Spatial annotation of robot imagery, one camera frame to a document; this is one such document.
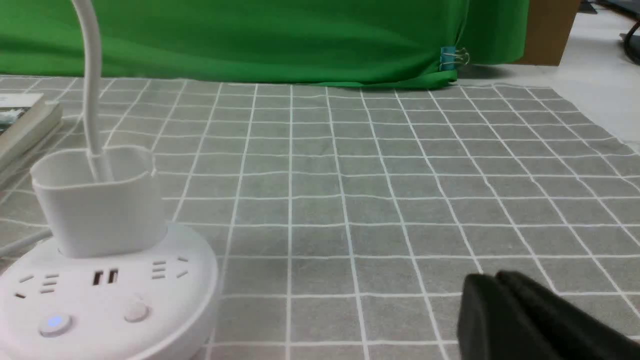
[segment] white cable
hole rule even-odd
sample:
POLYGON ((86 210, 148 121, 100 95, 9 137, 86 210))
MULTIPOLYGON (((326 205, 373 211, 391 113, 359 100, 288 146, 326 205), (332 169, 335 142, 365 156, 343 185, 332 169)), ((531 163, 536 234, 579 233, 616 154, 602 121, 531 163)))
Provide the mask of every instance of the white cable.
POLYGON ((0 247, 0 258, 3 256, 7 256, 15 251, 18 251, 19 249, 22 249, 24 247, 33 245, 40 240, 50 238, 51 236, 52 236, 51 230, 47 229, 47 230, 39 231, 35 234, 31 234, 26 238, 20 239, 18 241, 14 241, 13 243, 7 246, 0 247))
POLYGON ((80 21, 84 42, 83 121, 88 148, 87 157, 96 182, 112 181, 113 174, 100 144, 96 119, 102 73, 102 42, 98 19, 91 0, 72 0, 72 2, 80 21))

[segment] power strip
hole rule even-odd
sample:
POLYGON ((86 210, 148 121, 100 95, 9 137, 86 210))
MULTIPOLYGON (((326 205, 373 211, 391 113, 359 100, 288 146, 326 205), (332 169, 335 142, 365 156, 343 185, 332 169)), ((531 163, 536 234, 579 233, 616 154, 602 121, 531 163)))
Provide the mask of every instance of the power strip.
POLYGON ((68 258, 52 238, 0 277, 0 348, 11 360, 187 360, 215 324, 217 282, 210 245, 178 224, 119 256, 68 258))

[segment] usb port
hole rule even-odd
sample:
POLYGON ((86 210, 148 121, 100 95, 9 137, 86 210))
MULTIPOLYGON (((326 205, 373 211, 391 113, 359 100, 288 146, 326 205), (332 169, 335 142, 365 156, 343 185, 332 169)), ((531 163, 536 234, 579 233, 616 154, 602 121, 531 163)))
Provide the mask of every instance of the usb port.
POLYGON ((118 281, 118 269, 111 269, 109 271, 108 284, 113 284, 116 281, 118 281))
POLYGON ((102 270, 96 271, 93 273, 93 285, 100 285, 100 283, 102 282, 102 275, 104 274, 104 272, 102 270))

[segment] book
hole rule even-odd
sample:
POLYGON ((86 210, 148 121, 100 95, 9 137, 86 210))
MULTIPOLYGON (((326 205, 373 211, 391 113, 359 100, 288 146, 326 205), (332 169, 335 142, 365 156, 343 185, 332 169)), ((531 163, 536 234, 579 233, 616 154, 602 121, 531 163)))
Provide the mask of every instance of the book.
POLYGON ((0 187, 61 124, 58 102, 43 94, 0 94, 0 187))

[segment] binder clip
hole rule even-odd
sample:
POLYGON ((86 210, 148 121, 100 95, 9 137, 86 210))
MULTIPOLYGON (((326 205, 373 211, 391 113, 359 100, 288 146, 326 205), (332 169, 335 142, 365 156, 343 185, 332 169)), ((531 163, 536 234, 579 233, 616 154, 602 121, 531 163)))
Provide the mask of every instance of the binder clip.
POLYGON ((440 48, 440 71, 455 70, 457 66, 464 66, 469 63, 471 56, 464 47, 456 49, 455 46, 445 46, 440 48))

